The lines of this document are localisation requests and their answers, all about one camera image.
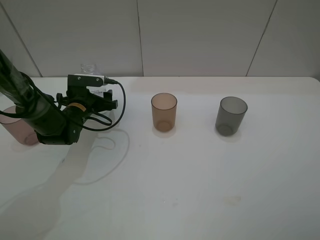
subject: brown cup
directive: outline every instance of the brown cup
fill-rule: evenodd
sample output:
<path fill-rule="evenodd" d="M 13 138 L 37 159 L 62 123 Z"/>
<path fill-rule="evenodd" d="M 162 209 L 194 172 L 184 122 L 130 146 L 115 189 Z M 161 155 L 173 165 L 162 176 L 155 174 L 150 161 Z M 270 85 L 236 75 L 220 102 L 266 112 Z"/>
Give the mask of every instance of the brown cup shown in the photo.
<path fill-rule="evenodd" d="M 176 123 L 178 100 L 170 93 L 158 93 L 151 99 L 153 126 L 160 132 L 170 131 Z"/>
<path fill-rule="evenodd" d="M 11 106 L 4 110 L 4 112 L 15 114 L 16 106 Z M 0 124 L 2 124 L 2 126 L 4 126 L 4 128 L 23 145 L 31 146 L 39 142 L 35 130 L 21 118 L 0 115 Z"/>

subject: table surface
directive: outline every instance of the table surface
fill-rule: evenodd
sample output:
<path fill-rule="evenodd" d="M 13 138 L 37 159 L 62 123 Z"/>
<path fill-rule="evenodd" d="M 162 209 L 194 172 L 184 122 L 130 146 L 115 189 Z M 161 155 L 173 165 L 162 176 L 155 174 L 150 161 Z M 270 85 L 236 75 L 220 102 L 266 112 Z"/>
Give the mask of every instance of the table surface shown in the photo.
<path fill-rule="evenodd" d="M 20 145 L 0 127 L 0 239 L 320 239 L 320 83 L 310 77 L 116 77 L 120 124 L 71 146 Z M 66 78 L 34 78 L 53 96 Z M 118 86 L 111 87 L 122 108 Z M 178 99 L 153 128 L 151 98 Z M 220 100 L 248 104 L 215 131 Z M 2 109 L 12 105 L 0 96 Z"/>

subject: pink cup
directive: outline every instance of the pink cup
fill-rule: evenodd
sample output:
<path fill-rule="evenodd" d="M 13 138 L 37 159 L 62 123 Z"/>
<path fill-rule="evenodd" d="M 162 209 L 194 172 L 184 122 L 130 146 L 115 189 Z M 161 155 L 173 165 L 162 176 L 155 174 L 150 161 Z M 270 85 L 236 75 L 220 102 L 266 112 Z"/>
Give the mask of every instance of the pink cup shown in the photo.
<path fill-rule="evenodd" d="M 11 106 L 4 110 L 4 112 L 8 114 L 15 114 L 16 106 Z M 21 118 L 12 118 L 0 114 L 0 123 L 19 143 L 23 145 L 31 146 L 39 142 L 35 130 Z"/>

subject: clear glass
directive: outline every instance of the clear glass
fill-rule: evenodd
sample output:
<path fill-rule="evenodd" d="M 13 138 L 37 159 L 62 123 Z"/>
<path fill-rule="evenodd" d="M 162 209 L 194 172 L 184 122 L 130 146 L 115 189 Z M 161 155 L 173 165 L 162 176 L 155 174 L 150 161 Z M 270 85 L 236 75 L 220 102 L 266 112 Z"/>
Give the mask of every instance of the clear glass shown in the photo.
<path fill-rule="evenodd" d="M 97 65 L 94 63 L 81 64 L 81 73 L 88 75 L 99 75 Z"/>
<path fill-rule="evenodd" d="M 235 96 L 227 96 L 220 102 L 215 128 L 222 136 L 231 136 L 238 128 L 248 110 L 248 105 Z"/>
<path fill-rule="evenodd" d="M 15 114 L 16 106 L 11 106 L 4 110 L 4 112 Z M 35 130 L 21 118 L 12 118 L 0 115 L 0 123 L 19 143 L 23 145 L 31 146 L 39 142 Z"/>
<path fill-rule="evenodd" d="M 178 100 L 170 93 L 158 93 L 151 99 L 154 127 L 160 132 L 170 131 L 176 123 Z"/>

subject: white wall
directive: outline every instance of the white wall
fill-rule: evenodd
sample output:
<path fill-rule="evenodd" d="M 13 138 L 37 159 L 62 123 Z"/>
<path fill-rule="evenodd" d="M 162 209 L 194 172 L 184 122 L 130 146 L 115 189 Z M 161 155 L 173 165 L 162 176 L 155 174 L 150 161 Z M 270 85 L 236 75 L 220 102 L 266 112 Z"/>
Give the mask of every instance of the white wall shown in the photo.
<path fill-rule="evenodd" d="M 275 0 L 138 0 L 145 76 L 245 76 Z"/>
<path fill-rule="evenodd" d="M 24 48 L 2 6 L 0 5 L 0 49 L 15 67 L 30 76 L 40 77 L 36 66 Z"/>
<path fill-rule="evenodd" d="M 79 73 L 85 62 L 108 76 L 143 74 L 136 1 L 1 2 L 44 77 Z"/>
<path fill-rule="evenodd" d="M 33 77 L 94 62 L 108 76 L 320 79 L 319 0 L 0 2 L 0 49 Z"/>
<path fill-rule="evenodd" d="M 278 0 L 248 76 L 320 79 L 319 0 Z"/>

